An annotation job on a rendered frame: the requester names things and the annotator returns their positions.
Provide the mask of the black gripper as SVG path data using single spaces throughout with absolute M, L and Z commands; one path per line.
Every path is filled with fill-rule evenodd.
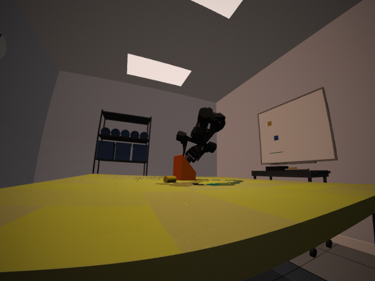
M 176 140 L 180 141 L 181 144 L 183 144 L 183 156 L 185 155 L 186 146 L 187 146 L 188 141 L 192 142 L 192 143 L 195 143 L 195 144 L 198 144 L 200 146 L 203 146 L 203 149 L 202 149 L 197 161 L 199 161 L 199 159 L 202 157 L 202 155 L 205 152 L 206 153 L 207 152 L 213 153 L 217 149 L 216 143 L 213 143 L 213 142 L 210 142 L 210 141 L 209 141 L 209 143 L 203 142 L 204 137 L 203 137 L 203 139 L 201 139 L 201 137 L 196 136 L 196 135 L 193 135 L 192 137 L 188 137 L 186 134 L 187 133 L 185 133 L 185 132 L 178 131 L 177 136 L 176 136 Z

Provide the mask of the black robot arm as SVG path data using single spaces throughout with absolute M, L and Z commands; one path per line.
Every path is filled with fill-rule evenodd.
M 210 129 L 208 129 L 208 124 L 210 123 Z M 225 116 L 221 113 L 213 112 L 213 110 L 209 108 L 201 108 L 199 110 L 198 118 L 197 118 L 197 124 L 191 131 L 190 136 L 196 135 L 201 137 L 201 139 L 204 140 L 203 142 L 207 143 L 208 140 L 214 135 L 214 133 L 219 132 L 223 129 L 225 125 Z M 198 127 L 202 126 L 204 128 Z M 200 145 L 192 146 L 186 153 L 185 158 L 186 160 L 190 162 L 197 161 L 201 151 L 202 147 Z M 192 158 L 191 156 L 194 158 Z

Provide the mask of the yellow cylinder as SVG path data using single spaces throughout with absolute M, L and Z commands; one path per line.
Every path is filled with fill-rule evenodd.
M 165 183 L 173 183 L 176 182 L 176 176 L 164 176 L 163 181 Z

